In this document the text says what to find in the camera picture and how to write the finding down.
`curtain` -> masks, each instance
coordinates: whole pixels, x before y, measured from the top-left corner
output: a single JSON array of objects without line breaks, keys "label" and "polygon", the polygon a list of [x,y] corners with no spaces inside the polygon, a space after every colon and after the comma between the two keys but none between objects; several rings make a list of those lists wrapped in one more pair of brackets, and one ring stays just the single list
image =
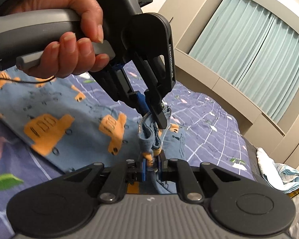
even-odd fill
[{"label": "curtain", "polygon": [[299,34],[251,0],[223,0],[189,55],[276,123],[299,88]]}]

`white cloth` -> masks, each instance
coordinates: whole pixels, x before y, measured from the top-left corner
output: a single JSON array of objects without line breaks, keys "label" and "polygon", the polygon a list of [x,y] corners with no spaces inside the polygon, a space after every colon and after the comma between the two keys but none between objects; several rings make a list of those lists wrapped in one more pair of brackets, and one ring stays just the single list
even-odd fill
[{"label": "white cloth", "polygon": [[286,164],[276,164],[262,148],[257,148],[257,160],[262,177],[270,186],[284,193],[299,188],[299,171]]}]

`bed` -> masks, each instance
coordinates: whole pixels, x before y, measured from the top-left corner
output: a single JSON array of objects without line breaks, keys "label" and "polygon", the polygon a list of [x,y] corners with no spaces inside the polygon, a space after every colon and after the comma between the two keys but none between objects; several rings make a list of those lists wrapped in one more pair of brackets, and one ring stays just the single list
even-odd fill
[{"label": "bed", "polygon": [[[133,63],[128,63],[124,69],[134,90],[143,92],[146,86]],[[112,101],[87,73],[67,79],[85,94],[86,99],[124,112],[129,119],[141,118],[134,109]],[[217,102],[177,82],[164,103],[171,106],[173,121],[186,130],[184,155],[190,165],[211,162],[265,184],[257,165],[256,149],[241,136],[236,119]],[[13,236],[5,213],[9,199],[25,188],[61,174],[0,121],[0,239]]]}]

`silver rivet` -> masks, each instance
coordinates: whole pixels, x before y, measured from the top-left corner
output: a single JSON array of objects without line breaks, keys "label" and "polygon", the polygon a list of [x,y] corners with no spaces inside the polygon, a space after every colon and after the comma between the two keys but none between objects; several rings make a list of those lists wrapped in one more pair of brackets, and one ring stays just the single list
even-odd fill
[{"label": "silver rivet", "polygon": [[187,198],[191,201],[200,201],[203,198],[203,196],[199,193],[192,192],[187,194]]},{"label": "silver rivet", "polygon": [[102,199],[103,201],[113,201],[115,199],[115,195],[109,192],[102,193],[100,195],[100,199]]}]

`human hand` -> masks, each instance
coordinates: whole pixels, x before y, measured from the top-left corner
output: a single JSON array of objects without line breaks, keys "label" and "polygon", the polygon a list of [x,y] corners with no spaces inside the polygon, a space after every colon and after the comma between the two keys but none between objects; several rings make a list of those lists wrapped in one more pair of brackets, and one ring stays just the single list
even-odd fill
[{"label": "human hand", "polygon": [[109,63],[109,56],[95,56],[92,42],[103,42],[103,12],[96,0],[21,0],[9,14],[56,8],[71,8],[81,16],[81,29],[85,38],[77,41],[72,32],[64,33],[59,41],[44,50],[40,65],[24,70],[30,76],[47,79],[65,78],[86,71],[99,71]]}]

